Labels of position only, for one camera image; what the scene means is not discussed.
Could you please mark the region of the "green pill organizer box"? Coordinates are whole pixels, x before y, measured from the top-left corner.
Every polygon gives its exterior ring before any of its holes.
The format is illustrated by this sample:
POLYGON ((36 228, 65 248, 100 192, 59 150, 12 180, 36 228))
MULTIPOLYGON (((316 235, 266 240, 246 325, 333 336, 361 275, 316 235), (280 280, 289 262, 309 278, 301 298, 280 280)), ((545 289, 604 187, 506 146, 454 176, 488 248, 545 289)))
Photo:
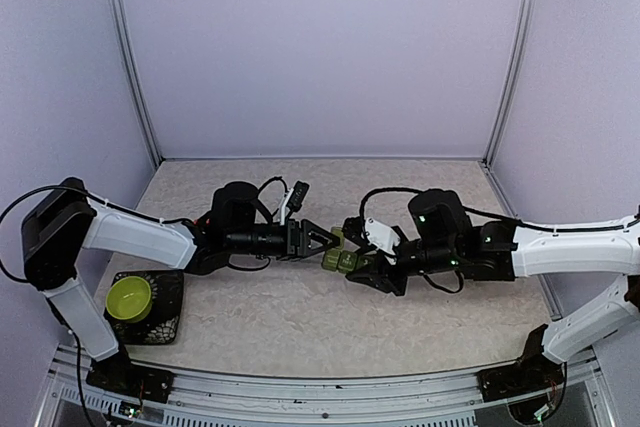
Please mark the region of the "green pill organizer box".
POLYGON ((330 232, 339 238, 339 244, 324 253, 321 261, 322 269, 347 275, 372 262, 370 257, 344 248, 345 239, 340 227, 332 227, 330 232))

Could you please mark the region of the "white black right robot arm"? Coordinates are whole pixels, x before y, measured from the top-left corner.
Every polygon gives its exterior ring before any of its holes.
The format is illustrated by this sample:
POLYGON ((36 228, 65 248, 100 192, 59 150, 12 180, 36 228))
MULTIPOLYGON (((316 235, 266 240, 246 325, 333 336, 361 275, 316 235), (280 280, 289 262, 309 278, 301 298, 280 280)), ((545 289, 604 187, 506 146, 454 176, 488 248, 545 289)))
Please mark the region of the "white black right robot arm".
POLYGON ((404 295, 409 277, 452 271, 461 282, 514 281, 550 273, 613 273, 601 294, 529 336, 528 353, 513 366, 511 380, 535 389, 574 354, 639 318, 639 218, 540 225, 499 214, 474 225, 475 209, 453 190, 411 189, 408 210, 418 238, 408 239, 363 212, 344 221, 344 237, 372 260, 347 274, 351 282, 404 295))

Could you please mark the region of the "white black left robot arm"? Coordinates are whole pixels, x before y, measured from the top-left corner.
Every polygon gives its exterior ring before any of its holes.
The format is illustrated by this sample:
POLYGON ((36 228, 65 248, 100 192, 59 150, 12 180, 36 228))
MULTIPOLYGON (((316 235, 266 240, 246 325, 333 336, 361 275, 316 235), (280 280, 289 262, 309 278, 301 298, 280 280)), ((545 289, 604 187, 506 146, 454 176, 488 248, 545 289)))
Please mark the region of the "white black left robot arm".
POLYGON ((315 223, 293 219, 308 189, 296 183, 272 215, 259 187, 234 181, 214 192, 210 209, 197 220, 166 220, 99 198, 70 177, 44 187, 45 198, 22 222, 25 280, 43 293, 91 359, 102 361, 102 377, 127 392, 139 383, 140 371, 122 355, 121 341, 80 279, 80 251, 119 253, 197 276, 229 266, 233 255, 306 259, 340 243, 315 223))

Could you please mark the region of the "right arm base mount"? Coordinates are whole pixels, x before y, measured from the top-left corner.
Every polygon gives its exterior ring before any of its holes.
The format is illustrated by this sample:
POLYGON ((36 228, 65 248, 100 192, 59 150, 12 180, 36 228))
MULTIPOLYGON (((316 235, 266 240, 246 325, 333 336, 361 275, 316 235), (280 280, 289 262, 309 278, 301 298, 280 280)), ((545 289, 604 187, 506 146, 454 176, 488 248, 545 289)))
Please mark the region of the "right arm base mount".
POLYGON ((564 364, 544 356, 543 336, 548 324, 532 330, 521 355, 513 362, 485 368, 477 374, 484 402, 492 402, 546 389, 564 382, 564 364))

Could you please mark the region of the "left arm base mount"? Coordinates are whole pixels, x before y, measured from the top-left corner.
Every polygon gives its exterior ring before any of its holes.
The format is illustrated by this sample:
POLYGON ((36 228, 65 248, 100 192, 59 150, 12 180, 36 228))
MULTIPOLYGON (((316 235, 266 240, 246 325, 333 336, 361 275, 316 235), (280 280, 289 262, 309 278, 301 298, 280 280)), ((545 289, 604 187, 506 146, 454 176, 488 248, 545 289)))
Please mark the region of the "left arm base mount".
POLYGON ((91 367, 86 377, 89 386, 102 390, 152 401, 166 403, 173 386, 174 374, 168 370, 133 364, 128 368, 101 369, 91 367))

